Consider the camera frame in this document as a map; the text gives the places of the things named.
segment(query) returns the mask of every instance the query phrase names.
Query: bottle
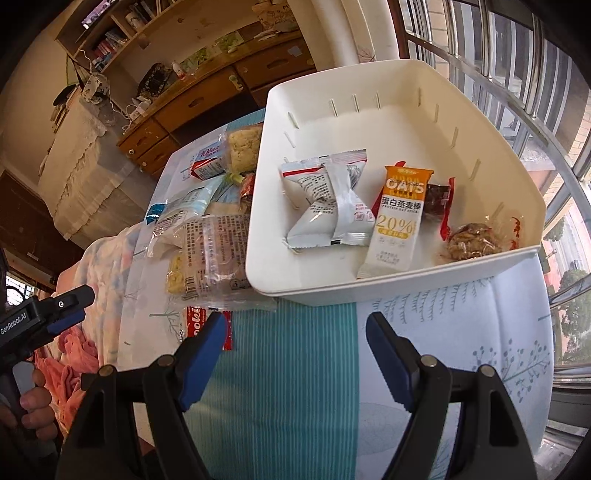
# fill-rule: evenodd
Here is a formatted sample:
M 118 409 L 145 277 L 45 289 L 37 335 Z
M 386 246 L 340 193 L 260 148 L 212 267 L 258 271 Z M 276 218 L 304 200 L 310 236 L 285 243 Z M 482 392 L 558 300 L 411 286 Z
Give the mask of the bottle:
M 177 77 L 180 78 L 181 80 L 183 80 L 187 76 L 187 74 L 185 73 L 185 71 L 179 65 L 179 63 L 177 61 L 173 62 L 173 70 L 177 74 Z

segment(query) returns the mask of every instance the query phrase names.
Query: hand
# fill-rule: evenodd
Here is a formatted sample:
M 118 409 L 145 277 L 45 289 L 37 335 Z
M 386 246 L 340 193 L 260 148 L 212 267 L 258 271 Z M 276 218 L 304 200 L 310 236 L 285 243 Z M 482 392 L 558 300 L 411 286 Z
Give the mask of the hand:
M 45 386 L 45 377 L 40 370 L 33 372 L 33 381 L 37 385 L 21 397 L 21 407 L 30 412 L 22 417 L 26 429 L 35 429 L 40 440 L 53 440 L 57 436 L 56 418 L 51 403 L 51 394 Z M 17 419 L 10 409 L 0 402 L 0 422 L 8 428 L 17 427 Z

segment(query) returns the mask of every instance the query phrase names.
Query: white plastic bin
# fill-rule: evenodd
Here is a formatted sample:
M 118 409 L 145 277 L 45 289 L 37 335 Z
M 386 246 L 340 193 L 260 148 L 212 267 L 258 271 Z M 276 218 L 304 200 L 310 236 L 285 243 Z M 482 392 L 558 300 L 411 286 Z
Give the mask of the white plastic bin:
M 307 204 L 279 166 L 365 148 L 355 189 L 371 207 L 385 165 L 405 160 L 434 170 L 430 183 L 456 178 L 450 226 L 521 219 L 520 248 L 441 265 L 437 228 L 423 222 L 411 269 L 357 280 L 367 248 L 290 250 L 284 238 Z M 388 60 L 326 70 L 282 83 L 267 100 L 256 172 L 246 274 L 252 286 L 311 306 L 408 294 L 496 275 L 539 248 L 545 205 L 519 158 L 487 118 L 451 83 L 418 60 Z

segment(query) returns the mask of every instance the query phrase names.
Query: metal screw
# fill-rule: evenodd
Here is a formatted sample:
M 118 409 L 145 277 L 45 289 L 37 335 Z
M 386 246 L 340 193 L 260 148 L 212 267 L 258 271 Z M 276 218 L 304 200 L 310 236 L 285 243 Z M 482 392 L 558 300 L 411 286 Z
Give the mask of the metal screw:
M 99 375 L 101 377 L 108 377 L 115 371 L 115 367 L 113 365 L 103 365 L 99 370 Z
M 434 367 L 435 365 L 437 365 L 437 359 L 432 355 L 423 355 L 421 357 L 421 363 L 425 367 Z
M 161 367 L 170 367 L 174 363 L 174 357 L 172 355 L 163 355 L 158 358 L 158 365 Z
M 494 377 L 495 376 L 495 369 L 492 368 L 490 365 L 482 365 L 480 371 L 483 375 L 487 377 Z

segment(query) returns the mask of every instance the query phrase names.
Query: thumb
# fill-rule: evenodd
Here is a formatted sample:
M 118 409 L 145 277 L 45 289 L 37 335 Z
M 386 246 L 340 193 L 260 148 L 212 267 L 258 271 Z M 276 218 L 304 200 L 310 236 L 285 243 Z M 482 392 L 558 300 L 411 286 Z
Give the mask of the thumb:
M 10 429 L 17 428 L 17 419 L 6 405 L 0 402 L 0 423 Z

